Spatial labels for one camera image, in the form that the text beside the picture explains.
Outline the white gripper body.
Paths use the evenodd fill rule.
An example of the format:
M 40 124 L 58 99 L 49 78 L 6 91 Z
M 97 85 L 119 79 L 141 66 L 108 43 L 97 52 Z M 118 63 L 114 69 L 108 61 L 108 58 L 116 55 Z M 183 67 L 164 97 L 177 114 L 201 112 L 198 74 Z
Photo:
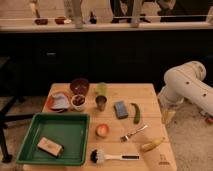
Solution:
M 180 107 L 182 102 L 181 101 L 172 102 L 163 97 L 159 97 L 158 102 L 159 102 L 160 110 L 162 114 L 162 123 L 164 125 L 167 125 L 170 123 L 170 121 L 174 117 L 177 109 Z

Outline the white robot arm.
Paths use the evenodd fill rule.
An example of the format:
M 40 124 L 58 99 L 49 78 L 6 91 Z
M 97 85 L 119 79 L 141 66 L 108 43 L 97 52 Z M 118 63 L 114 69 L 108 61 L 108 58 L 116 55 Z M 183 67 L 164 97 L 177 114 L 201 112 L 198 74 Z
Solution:
M 165 72 L 165 86 L 157 95 L 163 124 L 168 124 L 188 99 L 201 109 L 205 122 L 213 125 L 213 87 L 203 82 L 205 77 L 205 66 L 199 61 L 190 61 Z

